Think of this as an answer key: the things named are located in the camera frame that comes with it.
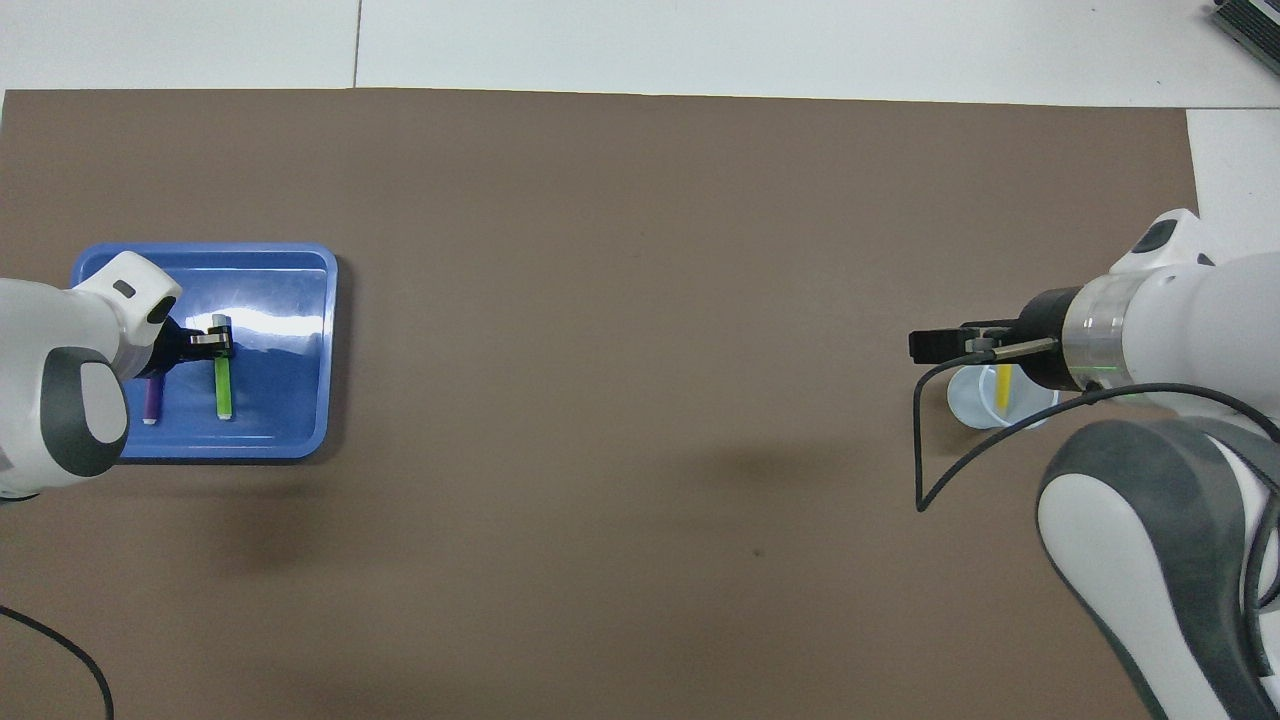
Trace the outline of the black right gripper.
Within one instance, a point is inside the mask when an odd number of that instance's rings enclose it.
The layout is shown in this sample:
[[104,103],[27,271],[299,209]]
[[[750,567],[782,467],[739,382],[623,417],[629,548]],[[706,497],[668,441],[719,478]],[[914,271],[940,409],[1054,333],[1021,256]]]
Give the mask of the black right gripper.
[[[963,328],[911,331],[908,334],[909,357],[916,365],[940,365],[961,356],[970,361],[1015,364],[1039,387],[1079,392],[1062,348],[1066,315],[1079,293],[1080,288],[1044,291],[1028,301],[1014,319],[964,322]],[[966,342],[966,328],[980,329],[989,338]],[[1053,345],[1015,357],[1001,355],[1000,348],[1036,341],[1052,341]]]

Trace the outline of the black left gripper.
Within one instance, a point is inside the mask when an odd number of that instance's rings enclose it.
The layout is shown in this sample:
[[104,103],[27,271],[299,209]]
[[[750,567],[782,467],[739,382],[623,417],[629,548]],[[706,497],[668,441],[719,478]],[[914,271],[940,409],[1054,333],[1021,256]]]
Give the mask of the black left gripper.
[[[237,354],[236,333],[228,329],[228,360]],[[160,325],[148,357],[148,379],[168,374],[182,363],[215,359],[215,334],[189,329],[168,316]]]

